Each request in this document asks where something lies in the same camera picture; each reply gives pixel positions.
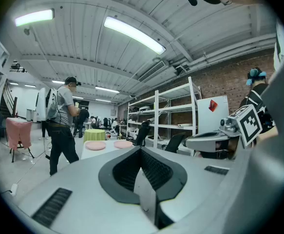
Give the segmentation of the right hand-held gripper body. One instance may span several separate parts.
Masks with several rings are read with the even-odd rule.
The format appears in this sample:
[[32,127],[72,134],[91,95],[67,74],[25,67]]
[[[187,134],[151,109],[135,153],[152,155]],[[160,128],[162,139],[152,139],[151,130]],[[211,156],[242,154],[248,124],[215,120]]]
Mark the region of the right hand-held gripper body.
[[228,137],[240,137],[244,147],[250,145],[262,131],[253,105],[244,105],[220,121],[219,130]]

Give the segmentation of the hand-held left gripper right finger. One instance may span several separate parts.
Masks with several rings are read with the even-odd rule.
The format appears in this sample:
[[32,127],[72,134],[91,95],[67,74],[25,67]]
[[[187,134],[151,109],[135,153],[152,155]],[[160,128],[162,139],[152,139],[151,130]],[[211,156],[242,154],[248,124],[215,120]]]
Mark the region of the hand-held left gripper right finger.
[[[182,166],[187,173],[187,181],[178,195],[160,203],[163,213],[173,221],[166,229],[221,230],[234,199],[228,184],[233,162],[194,158],[155,148],[143,150]],[[226,169],[229,173],[213,173],[205,170],[207,166]]]

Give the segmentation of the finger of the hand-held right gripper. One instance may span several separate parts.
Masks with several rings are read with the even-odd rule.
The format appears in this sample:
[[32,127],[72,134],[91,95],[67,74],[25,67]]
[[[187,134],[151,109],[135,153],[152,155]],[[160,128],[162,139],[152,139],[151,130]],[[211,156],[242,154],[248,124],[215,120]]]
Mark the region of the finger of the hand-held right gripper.
[[183,140],[183,146],[194,151],[214,153],[216,152],[216,142],[228,139],[229,137],[221,131],[213,131],[187,137]]

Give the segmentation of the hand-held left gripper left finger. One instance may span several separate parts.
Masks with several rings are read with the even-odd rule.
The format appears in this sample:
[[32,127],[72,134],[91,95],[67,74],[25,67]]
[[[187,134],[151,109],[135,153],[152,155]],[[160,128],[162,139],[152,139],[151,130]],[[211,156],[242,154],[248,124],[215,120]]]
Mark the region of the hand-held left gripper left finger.
[[51,225],[61,234],[153,234],[158,229],[139,205],[123,204],[111,198],[101,187],[98,173],[108,161],[125,154],[119,149],[74,162],[30,191],[19,203],[28,216],[56,191],[72,191]]

